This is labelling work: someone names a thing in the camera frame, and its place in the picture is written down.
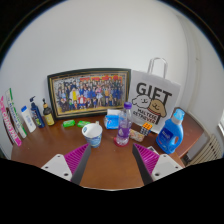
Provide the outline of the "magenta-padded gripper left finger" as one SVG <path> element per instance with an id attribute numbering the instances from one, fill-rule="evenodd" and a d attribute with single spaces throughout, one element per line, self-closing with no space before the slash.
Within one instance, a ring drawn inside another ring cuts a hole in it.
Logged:
<path id="1" fill-rule="evenodd" d="M 90 154 L 91 146 L 85 144 L 66 155 L 56 154 L 42 169 L 79 185 Z"/>

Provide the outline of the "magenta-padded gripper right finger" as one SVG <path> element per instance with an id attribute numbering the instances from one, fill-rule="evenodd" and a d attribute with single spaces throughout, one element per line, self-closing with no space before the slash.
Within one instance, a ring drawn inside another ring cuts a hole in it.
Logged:
<path id="1" fill-rule="evenodd" d="M 169 155 L 159 155 L 152 146 L 145 148 L 134 143 L 132 153 L 145 185 L 182 169 Z"/>

